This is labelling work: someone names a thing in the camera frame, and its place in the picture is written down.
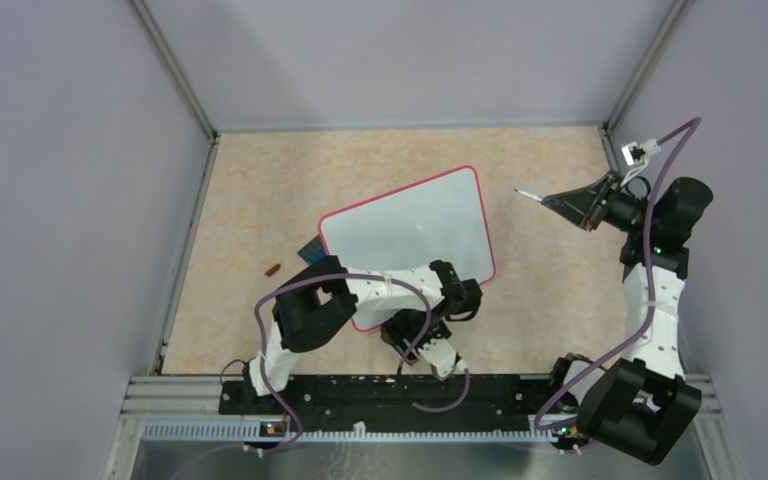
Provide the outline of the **brown marker cap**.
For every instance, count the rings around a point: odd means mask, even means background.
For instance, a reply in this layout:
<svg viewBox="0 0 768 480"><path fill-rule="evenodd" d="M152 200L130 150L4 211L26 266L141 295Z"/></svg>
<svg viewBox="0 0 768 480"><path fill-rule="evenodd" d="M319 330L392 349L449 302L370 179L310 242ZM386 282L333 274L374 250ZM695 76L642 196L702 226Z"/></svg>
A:
<svg viewBox="0 0 768 480"><path fill-rule="evenodd" d="M264 272L264 275L267 276L267 277L271 277L274 274L276 274L281 269L281 267L282 267L282 265L280 263L276 263L273 266L271 266L269 269L267 269Z"/></svg>

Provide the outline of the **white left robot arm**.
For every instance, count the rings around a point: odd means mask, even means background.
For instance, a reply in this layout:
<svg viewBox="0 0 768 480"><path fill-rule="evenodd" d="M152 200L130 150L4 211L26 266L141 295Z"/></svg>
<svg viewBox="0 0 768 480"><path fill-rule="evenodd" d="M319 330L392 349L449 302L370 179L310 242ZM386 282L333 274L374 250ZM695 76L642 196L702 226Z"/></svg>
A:
<svg viewBox="0 0 768 480"><path fill-rule="evenodd" d="M273 304L272 322L259 325L261 350L245 367L243 401L257 413L274 410L301 356L327 345L348 323L378 330L400 367L423 360L439 380L465 372L468 363L450 344L446 325L472 320L482 297L479 283L461 278L446 261L358 270L327 255L256 303L256 315Z"/></svg>

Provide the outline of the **white marker pen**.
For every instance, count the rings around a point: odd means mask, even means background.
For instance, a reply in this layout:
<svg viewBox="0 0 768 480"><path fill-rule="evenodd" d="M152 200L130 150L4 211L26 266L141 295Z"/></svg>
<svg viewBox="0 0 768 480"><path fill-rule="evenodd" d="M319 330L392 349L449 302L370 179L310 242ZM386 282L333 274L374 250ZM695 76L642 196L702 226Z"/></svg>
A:
<svg viewBox="0 0 768 480"><path fill-rule="evenodd" d="M530 192L527 192L525 190L516 189L516 188L514 189L514 191L517 194L522 195L522 196L524 196L526 198L529 198L531 200L534 200L534 201L536 201L538 203L541 203L543 201L543 197L540 196L540 195L537 195L537 194L534 194L534 193L530 193Z"/></svg>

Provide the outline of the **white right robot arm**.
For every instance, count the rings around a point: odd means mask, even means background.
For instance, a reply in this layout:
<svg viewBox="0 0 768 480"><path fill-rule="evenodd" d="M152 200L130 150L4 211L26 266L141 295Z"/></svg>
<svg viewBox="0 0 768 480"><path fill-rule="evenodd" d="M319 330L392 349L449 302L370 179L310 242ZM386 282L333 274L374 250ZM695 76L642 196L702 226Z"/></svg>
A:
<svg viewBox="0 0 768 480"><path fill-rule="evenodd" d="M557 426L649 465L660 464L702 404L678 352L678 304L689 269L686 242L712 203L703 182L680 177L655 202L630 193L613 171L586 187L548 195L542 206L584 231L607 223L626 235L620 252L626 340L604 366L567 355L546 385L536 427L552 408L575 418Z"/></svg>

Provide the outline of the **pink framed whiteboard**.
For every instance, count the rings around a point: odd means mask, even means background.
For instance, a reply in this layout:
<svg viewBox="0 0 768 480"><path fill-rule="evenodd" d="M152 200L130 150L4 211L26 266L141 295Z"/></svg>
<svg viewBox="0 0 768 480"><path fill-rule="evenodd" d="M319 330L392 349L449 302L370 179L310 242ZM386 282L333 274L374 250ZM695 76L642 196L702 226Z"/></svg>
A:
<svg viewBox="0 0 768 480"><path fill-rule="evenodd" d="M405 270L443 260L462 279L492 280L496 265L477 171L470 165L322 216L326 253L347 267Z"/></svg>

